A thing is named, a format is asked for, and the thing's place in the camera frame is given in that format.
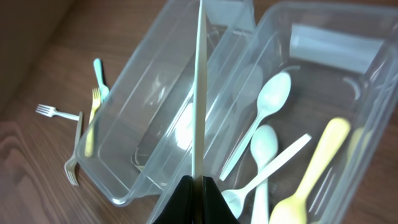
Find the yellow plastic spoon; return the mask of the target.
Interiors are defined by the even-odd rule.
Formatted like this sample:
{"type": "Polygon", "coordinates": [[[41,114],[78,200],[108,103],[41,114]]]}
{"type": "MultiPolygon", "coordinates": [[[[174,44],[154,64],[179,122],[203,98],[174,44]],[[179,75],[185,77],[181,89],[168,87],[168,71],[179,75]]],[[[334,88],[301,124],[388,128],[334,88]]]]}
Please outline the yellow plastic spoon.
{"type": "Polygon", "coordinates": [[[307,222],[306,202],[316,182],[323,174],[351,129],[346,118],[331,119],[314,150],[298,188],[291,196],[281,200],[273,209],[270,224],[298,224],[307,222]]]}

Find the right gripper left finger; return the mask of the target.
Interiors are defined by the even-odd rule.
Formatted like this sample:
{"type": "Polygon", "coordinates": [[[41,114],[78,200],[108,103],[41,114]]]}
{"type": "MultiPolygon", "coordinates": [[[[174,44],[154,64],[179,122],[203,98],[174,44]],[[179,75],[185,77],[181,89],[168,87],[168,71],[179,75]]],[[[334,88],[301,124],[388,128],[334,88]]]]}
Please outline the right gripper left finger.
{"type": "Polygon", "coordinates": [[[193,224],[195,210],[193,177],[183,176],[153,224],[193,224]]]}

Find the white spoon slender handle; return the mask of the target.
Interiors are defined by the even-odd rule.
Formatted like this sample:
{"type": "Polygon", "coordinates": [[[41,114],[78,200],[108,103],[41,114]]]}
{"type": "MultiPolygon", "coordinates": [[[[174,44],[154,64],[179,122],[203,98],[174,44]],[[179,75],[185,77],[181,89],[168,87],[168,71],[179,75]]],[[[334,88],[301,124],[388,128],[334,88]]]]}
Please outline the white spoon slender handle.
{"type": "Polygon", "coordinates": [[[242,156],[255,130],[259,127],[260,122],[264,118],[278,112],[283,107],[289,97],[291,86],[292,79],[290,74],[288,72],[280,72],[274,75],[262,87],[257,98],[257,116],[233,151],[231,157],[226,161],[219,176],[220,180],[224,181],[239,161],[239,158],[242,156]]]}

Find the white plastic spoon thin handle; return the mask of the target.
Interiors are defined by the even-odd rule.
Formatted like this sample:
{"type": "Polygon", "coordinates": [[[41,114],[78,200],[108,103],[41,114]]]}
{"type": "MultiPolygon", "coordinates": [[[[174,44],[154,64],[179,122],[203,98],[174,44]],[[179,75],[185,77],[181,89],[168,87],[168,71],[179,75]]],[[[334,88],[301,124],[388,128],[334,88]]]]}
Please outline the white plastic spoon thin handle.
{"type": "Polygon", "coordinates": [[[198,180],[201,179],[201,177],[203,176],[207,93],[207,40],[206,12],[204,0],[200,1],[200,7],[198,12],[194,84],[192,177],[195,180],[198,180]]]}

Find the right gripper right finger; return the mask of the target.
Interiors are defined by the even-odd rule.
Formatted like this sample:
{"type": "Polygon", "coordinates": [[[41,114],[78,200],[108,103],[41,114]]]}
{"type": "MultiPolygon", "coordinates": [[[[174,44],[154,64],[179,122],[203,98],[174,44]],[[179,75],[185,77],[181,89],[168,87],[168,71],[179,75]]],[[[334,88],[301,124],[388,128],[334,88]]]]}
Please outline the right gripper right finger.
{"type": "Polygon", "coordinates": [[[203,223],[239,224],[212,177],[202,179],[203,223]]]}

